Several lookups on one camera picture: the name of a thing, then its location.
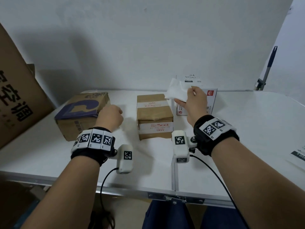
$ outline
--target white wall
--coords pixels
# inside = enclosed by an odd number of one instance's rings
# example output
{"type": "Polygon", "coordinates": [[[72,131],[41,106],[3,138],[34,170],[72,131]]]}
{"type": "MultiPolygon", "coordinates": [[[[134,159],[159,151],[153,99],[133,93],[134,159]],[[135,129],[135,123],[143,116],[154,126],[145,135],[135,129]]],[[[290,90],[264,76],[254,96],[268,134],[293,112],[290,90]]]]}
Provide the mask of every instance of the white wall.
{"type": "Polygon", "coordinates": [[[253,89],[292,0],[1,0],[0,22],[56,104],[176,75],[253,89]]]}
{"type": "Polygon", "coordinates": [[[264,91],[285,94],[305,104],[305,0],[293,0],[275,46],[278,50],[264,91]]]}

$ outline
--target red square label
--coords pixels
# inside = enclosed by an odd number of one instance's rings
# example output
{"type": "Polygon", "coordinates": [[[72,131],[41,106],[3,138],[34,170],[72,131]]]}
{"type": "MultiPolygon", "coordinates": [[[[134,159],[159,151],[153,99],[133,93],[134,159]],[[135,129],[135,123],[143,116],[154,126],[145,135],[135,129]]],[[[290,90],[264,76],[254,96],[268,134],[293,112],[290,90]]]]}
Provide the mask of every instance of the red square label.
{"type": "Polygon", "coordinates": [[[214,95],[214,90],[209,90],[207,96],[212,96],[212,95],[214,95]]]}

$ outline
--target pants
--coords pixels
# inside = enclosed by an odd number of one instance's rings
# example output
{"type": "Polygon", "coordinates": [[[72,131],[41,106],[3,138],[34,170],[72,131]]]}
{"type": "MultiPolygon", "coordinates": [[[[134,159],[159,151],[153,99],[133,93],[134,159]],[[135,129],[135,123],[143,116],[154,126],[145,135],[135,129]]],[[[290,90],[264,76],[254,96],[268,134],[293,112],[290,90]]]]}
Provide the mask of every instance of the pants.
{"type": "MultiPolygon", "coordinates": [[[[194,229],[185,204],[153,200],[146,212],[142,229],[194,229]]],[[[246,229],[235,209],[209,206],[201,229],[246,229]]]]}

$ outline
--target wire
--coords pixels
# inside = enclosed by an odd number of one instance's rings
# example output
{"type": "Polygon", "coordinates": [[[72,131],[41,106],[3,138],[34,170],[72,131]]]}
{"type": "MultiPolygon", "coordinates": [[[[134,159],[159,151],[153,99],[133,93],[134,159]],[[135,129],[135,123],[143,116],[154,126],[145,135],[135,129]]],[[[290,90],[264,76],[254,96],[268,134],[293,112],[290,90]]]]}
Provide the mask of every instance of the wire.
{"type": "Polygon", "coordinates": [[[218,178],[218,180],[221,182],[221,184],[223,185],[224,189],[226,190],[227,194],[229,195],[229,197],[230,197],[230,199],[231,199],[231,201],[232,201],[232,203],[233,203],[235,209],[237,210],[239,216],[240,216],[241,219],[242,219],[242,222],[245,224],[246,228],[249,229],[249,226],[248,226],[246,220],[244,219],[244,217],[242,216],[241,212],[240,212],[239,209],[237,208],[237,206],[236,206],[236,204],[235,204],[235,202],[234,202],[232,196],[230,195],[228,189],[226,188],[226,186],[224,185],[224,183],[222,182],[222,180],[220,179],[220,177],[219,177],[219,176],[215,173],[215,171],[214,171],[207,163],[205,163],[203,160],[201,160],[200,158],[198,158],[198,157],[196,157],[196,156],[194,156],[194,155],[192,155],[192,154],[190,154],[190,157],[197,158],[199,161],[201,161],[202,163],[204,163],[204,164],[205,164],[205,165],[206,165],[206,166],[216,175],[216,177],[218,178]]]}
{"type": "Polygon", "coordinates": [[[99,192],[99,198],[100,198],[100,200],[101,200],[101,207],[102,207],[103,212],[105,212],[105,214],[106,214],[106,219],[107,219],[108,223],[110,224],[111,229],[114,229],[114,228],[115,228],[115,220],[114,220],[114,217],[111,215],[111,213],[110,213],[109,211],[106,211],[105,208],[104,208],[104,204],[103,204],[103,201],[102,201],[102,189],[103,189],[104,183],[105,183],[105,181],[106,181],[106,178],[109,176],[109,174],[110,174],[112,171],[117,170],[117,169],[119,169],[119,168],[114,168],[114,169],[112,169],[112,170],[106,175],[106,177],[104,178],[104,181],[103,181],[103,183],[102,183],[102,185],[101,185],[101,190],[100,190],[100,192],[99,192]]]}

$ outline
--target hand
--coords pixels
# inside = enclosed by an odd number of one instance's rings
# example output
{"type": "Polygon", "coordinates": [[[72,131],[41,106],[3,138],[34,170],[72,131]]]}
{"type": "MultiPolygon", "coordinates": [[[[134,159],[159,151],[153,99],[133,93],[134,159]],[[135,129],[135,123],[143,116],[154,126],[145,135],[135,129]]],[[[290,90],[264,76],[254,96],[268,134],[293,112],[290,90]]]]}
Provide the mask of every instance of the hand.
{"type": "Polygon", "coordinates": [[[194,127],[196,121],[207,113],[207,95],[199,87],[192,86],[188,89],[188,99],[183,102],[178,99],[174,99],[175,102],[188,112],[188,123],[194,127]]]}
{"type": "Polygon", "coordinates": [[[123,122],[123,111],[116,105],[107,105],[99,112],[94,127],[103,127],[110,132],[116,130],[123,122]]]}

